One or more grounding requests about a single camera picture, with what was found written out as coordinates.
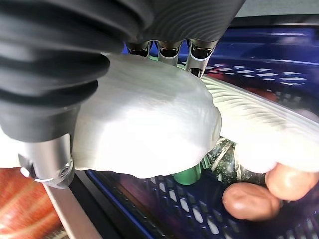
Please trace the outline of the right robot hand black cloth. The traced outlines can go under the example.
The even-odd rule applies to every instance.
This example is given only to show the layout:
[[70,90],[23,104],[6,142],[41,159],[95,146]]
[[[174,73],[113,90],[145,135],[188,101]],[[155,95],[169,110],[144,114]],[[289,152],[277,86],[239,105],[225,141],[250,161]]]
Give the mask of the right robot hand black cloth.
[[3,0],[0,3],[0,125],[21,144],[26,177],[67,188],[74,177],[74,129],[98,87],[107,53],[146,56],[192,40],[206,60],[241,0]]

